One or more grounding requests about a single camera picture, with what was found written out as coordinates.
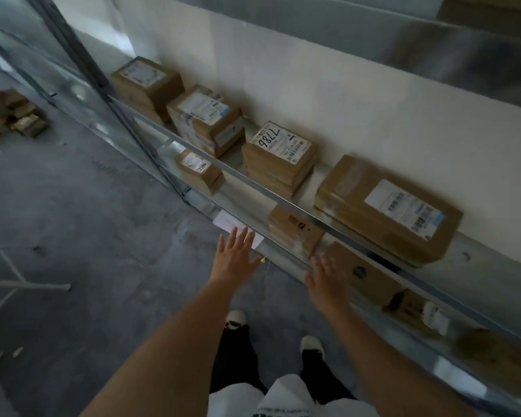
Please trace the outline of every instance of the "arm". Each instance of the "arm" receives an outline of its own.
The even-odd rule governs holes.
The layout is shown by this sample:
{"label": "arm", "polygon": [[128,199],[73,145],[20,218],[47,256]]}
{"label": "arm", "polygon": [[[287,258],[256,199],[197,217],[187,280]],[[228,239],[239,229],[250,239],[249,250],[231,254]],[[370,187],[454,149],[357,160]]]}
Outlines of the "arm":
{"label": "arm", "polygon": [[259,257],[250,261],[254,232],[236,232],[226,245],[220,236],[210,279],[197,297],[127,359],[80,417],[207,414],[229,302],[260,263]]}
{"label": "arm", "polygon": [[346,347],[379,415],[475,416],[449,386],[382,340],[350,309],[346,276],[335,271],[333,261],[314,256],[312,265],[314,276],[306,275],[311,300]]}

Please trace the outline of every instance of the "white sneaker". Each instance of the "white sneaker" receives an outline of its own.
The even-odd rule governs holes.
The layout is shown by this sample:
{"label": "white sneaker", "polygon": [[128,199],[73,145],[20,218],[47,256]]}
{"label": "white sneaker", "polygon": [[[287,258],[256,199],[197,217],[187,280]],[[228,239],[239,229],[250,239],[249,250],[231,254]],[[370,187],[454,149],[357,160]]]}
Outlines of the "white sneaker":
{"label": "white sneaker", "polygon": [[232,310],[226,316],[226,329],[239,329],[246,323],[247,319],[243,310]]}
{"label": "white sneaker", "polygon": [[303,354],[304,350],[317,350],[322,354],[322,360],[325,360],[326,356],[324,355],[324,348],[322,348],[322,344],[318,340],[316,336],[305,335],[301,339],[301,354]]}

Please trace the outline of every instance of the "black pants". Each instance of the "black pants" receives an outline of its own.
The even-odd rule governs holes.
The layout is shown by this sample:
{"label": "black pants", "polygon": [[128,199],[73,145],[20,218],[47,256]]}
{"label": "black pants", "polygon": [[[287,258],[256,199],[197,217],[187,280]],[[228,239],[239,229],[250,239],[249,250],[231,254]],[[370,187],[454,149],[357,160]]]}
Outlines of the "black pants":
{"label": "black pants", "polygon": [[[301,379],[305,382],[313,400],[326,404],[341,398],[356,399],[333,375],[319,352],[303,352]],[[218,392],[226,386],[248,383],[266,394],[258,373],[258,359],[249,338],[249,327],[224,329],[220,346],[216,353],[210,393]]]}

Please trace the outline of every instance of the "floor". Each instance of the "floor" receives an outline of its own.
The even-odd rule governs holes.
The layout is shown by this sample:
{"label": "floor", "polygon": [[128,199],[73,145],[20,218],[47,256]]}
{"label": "floor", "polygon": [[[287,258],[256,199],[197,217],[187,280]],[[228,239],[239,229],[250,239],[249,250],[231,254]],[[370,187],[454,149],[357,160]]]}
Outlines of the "floor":
{"label": "floor", "polygon": [[[110,145],[47,113],[52,129],[37,140],[0,139],[0,246],[28,280],[73,284],[68,293],[18,291],[0,309],[0,383],[23,417],[79,414],[204,285],[219,235]],[[0,279],[12,277],[0,262]],[[300,370],[299,341],[313,334],[359,395],[345,351],[292,277],[264,265],[232,307],[247,314],[265,385]]]}

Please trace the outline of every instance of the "hand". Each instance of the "hand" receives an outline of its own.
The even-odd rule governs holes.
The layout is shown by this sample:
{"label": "hand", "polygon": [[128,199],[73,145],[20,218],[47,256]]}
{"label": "hand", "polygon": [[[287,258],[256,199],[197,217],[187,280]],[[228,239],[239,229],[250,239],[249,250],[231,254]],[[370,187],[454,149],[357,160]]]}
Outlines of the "hand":
{"label": "hand", "polygon": [[317,310],[328,320],[349,310],[349,290],[346,274],[336,270],[334,259],[325,255],[311,258],[314,276],[305,273],[309,297]]}
{"label": "hand", "polygon": [[248,231],[245,227],[236,237],[237,228],[234,227],[225,245],[224,236],[220,235],[209,282],[226,283],[234,291],[257,269],[261,257],[257,255],[250,259],[255,231],[250,231],[249,234]]}

